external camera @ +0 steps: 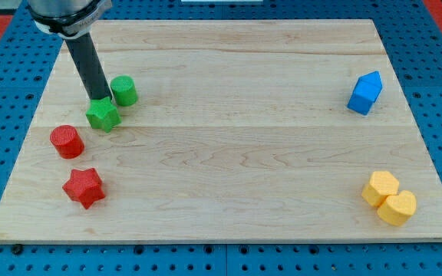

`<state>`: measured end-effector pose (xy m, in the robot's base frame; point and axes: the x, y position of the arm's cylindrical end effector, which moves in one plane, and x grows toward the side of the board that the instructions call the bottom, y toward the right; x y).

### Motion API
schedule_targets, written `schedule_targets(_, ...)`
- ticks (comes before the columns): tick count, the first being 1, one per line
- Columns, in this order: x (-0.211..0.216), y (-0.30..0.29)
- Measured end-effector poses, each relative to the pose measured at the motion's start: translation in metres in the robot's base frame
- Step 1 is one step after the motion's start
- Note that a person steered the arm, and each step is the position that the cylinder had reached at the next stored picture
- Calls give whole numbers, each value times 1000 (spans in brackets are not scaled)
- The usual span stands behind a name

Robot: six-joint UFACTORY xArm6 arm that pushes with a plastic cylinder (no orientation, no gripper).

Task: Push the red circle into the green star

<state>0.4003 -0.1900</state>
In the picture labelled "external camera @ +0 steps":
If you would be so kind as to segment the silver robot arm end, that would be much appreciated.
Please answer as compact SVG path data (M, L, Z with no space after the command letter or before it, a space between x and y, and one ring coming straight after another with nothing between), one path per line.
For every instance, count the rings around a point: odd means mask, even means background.
M36 27L48 35L77 39L107 10L111 0L28 0L28 11Z

